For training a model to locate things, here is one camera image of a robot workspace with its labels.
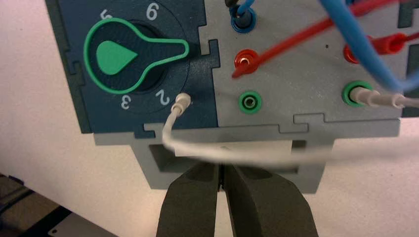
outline number 6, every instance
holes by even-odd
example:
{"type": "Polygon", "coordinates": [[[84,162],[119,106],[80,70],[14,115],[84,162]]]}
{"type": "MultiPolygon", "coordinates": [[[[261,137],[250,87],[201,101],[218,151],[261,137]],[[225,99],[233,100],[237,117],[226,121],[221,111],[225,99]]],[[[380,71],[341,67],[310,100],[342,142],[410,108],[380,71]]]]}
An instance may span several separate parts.
{"type": "Polygon", "coordinates": [[[157,10],[159,10],[159,5],[155,2],[150,3],[150,5],[148,5],[146,13],[147,19],[149,19],[150,21],[154,21],[157,18],[157,10]]]}

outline number 2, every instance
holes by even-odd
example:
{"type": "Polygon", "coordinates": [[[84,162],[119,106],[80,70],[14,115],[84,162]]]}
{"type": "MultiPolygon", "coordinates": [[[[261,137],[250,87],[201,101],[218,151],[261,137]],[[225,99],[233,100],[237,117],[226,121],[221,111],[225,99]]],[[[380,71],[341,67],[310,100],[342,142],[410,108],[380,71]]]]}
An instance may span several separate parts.
{"type": "Polygon", "coordinates": [[[159,5],[155,2],[150,3],[147,8],[147,19],[154,21],[157,18],[157,10],[159,10],[159,5]]]}
{"type": "Polygon", "coordinates": [[[161,89],[159,90],[159,92],[156,93],[156,97],[160,96],[160,104],[161,105],[167,105],[170,102],[170,98],[166,97],[166,100],[164,99],[165,97],[165,90],[161,89]]]}
{"type": "Polygon", "coordinates": [[[109,19],[109,18],[112,18],[112,16],[111,16],[111,15],[109,15],[109,14],[107,14],[107,15],[105,16],[106,12],[108,12],[108,10],[107,10],[107,9],[103,10],[103,11],[100,13],[100,18],[101,18],[102,20],[103,20],[103,19],[109,19]]]}
{"type": "Polygon", "coordinates": [[[131,102],[131,97],[129,95],[124,95],[122,97],[121,108],[123,108],[124,110],[129,109],[129,103],[130,102],[131,102]]]}

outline blue banana socket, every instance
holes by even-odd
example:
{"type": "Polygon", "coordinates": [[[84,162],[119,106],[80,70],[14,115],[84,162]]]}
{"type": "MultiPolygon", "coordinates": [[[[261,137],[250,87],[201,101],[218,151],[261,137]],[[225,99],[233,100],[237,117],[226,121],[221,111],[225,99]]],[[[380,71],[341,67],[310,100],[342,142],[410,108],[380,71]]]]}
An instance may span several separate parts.
{"type": "Polygon", "coordinates": [[[238,33],[249,33],[256,26],[256,13],[248,8],[242,15],[238,15],[237,10],[240,5],[230,8],[231,26],[238,33]]]}

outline red cable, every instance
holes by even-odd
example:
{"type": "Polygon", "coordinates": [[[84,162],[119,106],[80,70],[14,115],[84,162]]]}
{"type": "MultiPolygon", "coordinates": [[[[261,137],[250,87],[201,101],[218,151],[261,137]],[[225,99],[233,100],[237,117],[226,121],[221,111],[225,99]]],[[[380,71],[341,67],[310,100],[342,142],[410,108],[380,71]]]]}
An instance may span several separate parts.
{"type": "MultiPolygon", "coordinates": [[[[361,1],[360,3],[354,4],[350,7],[352,13],[355,16],[360,16],[370,12],[376,8],[388,5],[395,1],[405,1],[405,0],[369,0],[369,1],[361,1]]],[[[305,30],[289,37],[288,39],[280,42],[276,46],[272,47],[271,49],[267,50],[259,57],[255,58],[252,62],[248,65],[239,66],[233,72],[232,77],[238,78],[246,72],[253,70],[254,68],[259,67],[259,65],[266,63],[270,59],[275,56],[278,56],[281,53],[297,46],[298,44],[308,40],[309,38],[325,31],[326,29],[332,27],[334,25],[333,21],[330,18],[324,19],[323,21],[316,23],[305,30]]]]}

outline gray panel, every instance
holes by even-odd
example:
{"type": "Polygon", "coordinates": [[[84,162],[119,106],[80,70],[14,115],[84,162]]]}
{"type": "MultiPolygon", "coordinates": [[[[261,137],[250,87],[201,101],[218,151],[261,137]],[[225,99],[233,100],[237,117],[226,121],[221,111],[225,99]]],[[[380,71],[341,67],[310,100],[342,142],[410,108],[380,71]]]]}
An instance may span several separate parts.
{"type": "MultiPolygon", "coordinates": [[[[399,118],[401,110],[390,108],[353,108],[341,99],[346,84],[354,80],[369,81],[383,91],[359,65],[346,62],[345,45],[336,29],[328,31],[273,59],[251,75],[232,80],[234,57],[242,49],[263,52],[269,46],[322,19],[326,13],[317,1],[256,1],[253,9],[258,22],[249,34],[235,32],[230,15],[219,2],[207,0],[207,25],[200,27],[203,53],[209,39],[218,39],[221,67],[213,69],[219,126],[279,124],[281,132],[304,131],[295,125],[294,115],[322,113],[326,121],[373,120],[399,118]],[[257,91],[263,100],[255,115],[245,115],[238,107],[238,97],[247,90],[257,91]]],[[[369,34],[384,36],[397,31],[398,6],[385,8],[360,18],[369,34]]],[[[393,71],[404,77],[407,49],[383,57],[393,71]]]]}
{"type": "MultiPolygon", "coordinates": [[[[305,140],[306,148],[333,146],[335,138],[393,137],[398,135],[399,119],[376,121],[325,122],[323,114],[298,115],[295,122],[307,128],[305,133],[281,133],[278,125],[235,126],[206,129],[174,130],[173,136],[190,142],[233,142],[305,140]]],[[[144,130],[154,131],[155,139],[134,139],[133,133],[95,134],[97,145],[131,145],[143,173],[152,189],[167,189],[169,184],[193,165],[185,163],[176,169],[159,169],[149,149],[150,144],[161,144],[163,124],[144,125],[144,130]]],[[[294,182],[303,193],[317,190],[324,170],[324,164],[301,165],[297,174],[281,173],[294,182]]]]}
{"type": "MultiPolygon", "coordinates": [[[[401,110],[390,108],[353,108],[341,99],[346,84],[366,80],[384,92],[359,65],[346,62],[345,45],[336,29],[309,40],[273,59],[251,75],[232,80],[235,55],[251,48],[268,49],[326,16],[317,1],[256,1],[256,28],[239,34],[230,25],[227,8],[217,0],[205,1],[207,25],[199,28],[202,54],[209,53],[209,40],[219,44],[220,68],[213,69],[219,128],[175,130],[174,137],[191,142],[238,142],[271,140],[304,140],[307,150],[318,146],[332,147],[337,138],[392,137],[399,131],[401,110]],[[240,112],[241,93],[254,90],[263,100],[262,109],[254,115],[240,112]]],[[[409,33],[415,29],[397,29],[398,5],[387,7],[359,20],[372,37],[394,32],[409,33]]],[[[384,56],[397,76],[406,72],[407,47],[397,55],[384,56]]],[[[151,188],[166,189],[186,171],[191,163],[176,169],[162,170],[150,152],[150,144],[161,144],[162,124],[145,124],[155,139],[135,140],[132,133],[95,134],[98,145],[130,144],[151,188]]],[[[304,193],[316,192],[324,164],[302,165],[297,173],[281,173],[304,193]]]]}

